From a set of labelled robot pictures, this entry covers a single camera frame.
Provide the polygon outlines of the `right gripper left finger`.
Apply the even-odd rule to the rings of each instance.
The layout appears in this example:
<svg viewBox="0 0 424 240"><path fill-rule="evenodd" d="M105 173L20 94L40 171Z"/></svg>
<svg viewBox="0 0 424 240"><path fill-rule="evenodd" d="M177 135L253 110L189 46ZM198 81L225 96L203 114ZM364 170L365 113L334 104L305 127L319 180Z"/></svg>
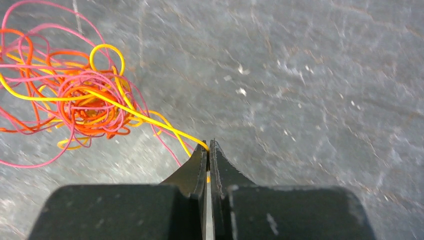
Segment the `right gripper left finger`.
<svg viewBox="0 0 424 240"><path fill-rule="evenodd" d="M207 151L159 184L73 184L46 200L31 240L203 240Z"/></svg>

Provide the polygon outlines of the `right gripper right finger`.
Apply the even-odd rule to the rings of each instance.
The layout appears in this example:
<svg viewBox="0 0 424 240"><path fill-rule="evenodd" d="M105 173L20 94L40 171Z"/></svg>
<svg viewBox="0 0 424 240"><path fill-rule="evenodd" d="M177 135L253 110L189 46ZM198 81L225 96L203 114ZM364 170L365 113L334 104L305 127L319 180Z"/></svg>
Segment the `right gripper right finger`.
<svg viewBox="0 0 424 240"><path fill-rule="evenodd" d="M213 234L217 240L373 240L364 207L335 185L258 185L210 142Z"/></svg>

